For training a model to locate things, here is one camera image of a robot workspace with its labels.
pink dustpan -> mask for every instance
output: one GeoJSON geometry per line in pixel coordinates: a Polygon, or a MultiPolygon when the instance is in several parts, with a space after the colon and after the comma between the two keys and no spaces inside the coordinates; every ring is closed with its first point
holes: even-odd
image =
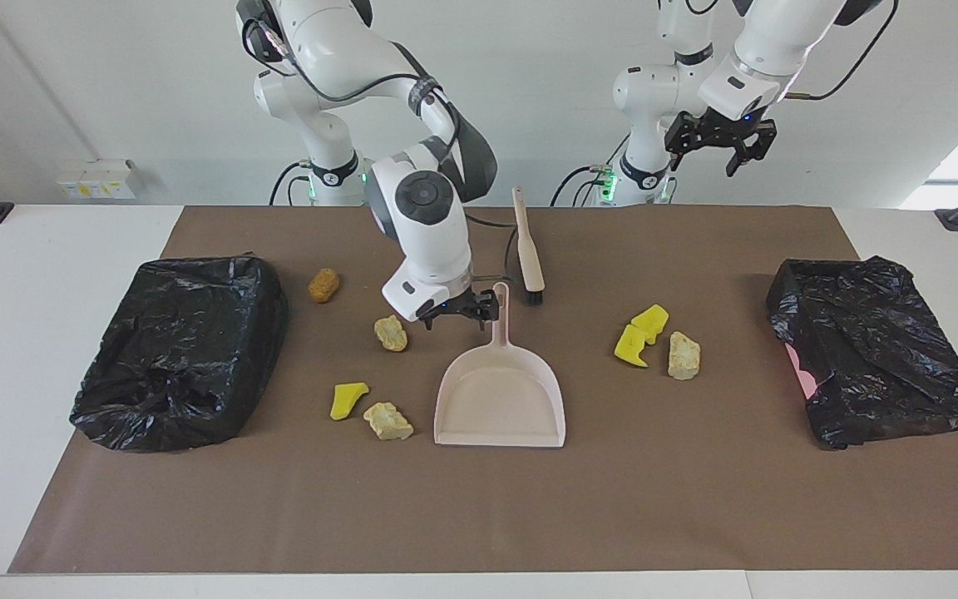
{"type": "Polygon", "coordinates": [[[444,446],[564,447],[564,402],[549,364],[509,342],[509,285],[494,285],[493,340],[450,364],[434,409],[444,446]]]}

robotic arm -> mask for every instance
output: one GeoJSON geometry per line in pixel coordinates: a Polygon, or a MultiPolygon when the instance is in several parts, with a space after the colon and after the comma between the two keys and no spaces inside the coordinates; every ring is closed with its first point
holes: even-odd
{"type": "Polygon", "coordinates": [[[602,204],[653,204],[668,171],[700,148],[733,148],[728,177],[763,160],[778,134],[764,115],[786,97],[808,54],[835,22],[851,24],[881,1],[733,0],[745,27],[718,65],[714,13],[685,0],[658,2],[658,34],[675,64],[628,68],[616,80],[616,106],[630,119],[631,136],[602,204]]]}
{"type": "Polygon", "coordinates": [[[429,329],[441,314],[497,319],[494,294],[472,292],[462,205],[489,192],[497,163],[441,85],[406,49],[368,29],[366,0],[242,0],[236,11],[247,51],[274,69],[258,76],[256,98],[303,134],[315,200],[367,200],[383,233],[402,246],[406,258],[383,287],[388,303],[429,329]],[[432,134],[369,174],[345,122],[327,110],[373,96],[402,100],[432,134]]]}

black plastic bag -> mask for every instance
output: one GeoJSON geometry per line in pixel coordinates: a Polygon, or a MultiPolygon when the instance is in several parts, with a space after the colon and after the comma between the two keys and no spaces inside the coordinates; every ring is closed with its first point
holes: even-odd
{"type": "Polygon", "coordinates": [[[69,421],[111,450],[167,452],[239,435],[289,321],[276,270],[259,258],[140,266],[102,337],[69,421]]]}
{"type": "Polygon", "coordinates": [[[768,313],[818,383],[807,413],[820,443],[958,431],[958,356],[904,266],[787,260],[768,313]]]}

white table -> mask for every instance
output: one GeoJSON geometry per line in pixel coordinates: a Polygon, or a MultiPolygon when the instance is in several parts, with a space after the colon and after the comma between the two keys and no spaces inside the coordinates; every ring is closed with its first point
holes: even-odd
{"type": "MultiPolygon", "coordinates": [[[[64,414],[136,267],[179,207],[20,205],[0,226],[0,597],[958,596],[958,572],[641,572],[460,576],[4,576],[72,435],[64,414]]],[[[958,235],[929,213],[838,211],[862,257],[907,265],[958,350],[958,235]]]]}

brown tabletop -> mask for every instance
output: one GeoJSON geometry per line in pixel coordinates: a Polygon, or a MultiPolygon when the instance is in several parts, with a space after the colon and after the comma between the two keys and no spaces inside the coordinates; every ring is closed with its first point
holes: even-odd
{"type": "MultiPolygon", "coordinates": [[[[958,569],[958,433],[822,450],[768,326],[784,259],[856,259],[830,210],[533,210],[531,223],[546,303],[521,307],[516,287],[512,337],[559,376],[562,450],[433,443],[442,373],[489,338],[445,318],[410,325],[402,355],[380,348],[379,290],[402,256],[365,209],[189,208],[165,257],[253,251],[282,277],[293,319],[269,390],[217,447],[128,455],[73,437],[11,572],[958,569]],[[305,287],[323,266],[343,288],[316,306],[305,287]],[[620,363],[620,331],[653,303],[672,315],[654,367],[620,363]],[[673,330],[703,345],[692,382],[666,375],[673,330]],[[331,421],[334,385],[362,381],[372,393],[331,421]],[[383,401],[413,438],[376,440],[360,414],[383,401]]],[[[477,272],[501,272],[507,235],[472,227],[477,272]]]]}

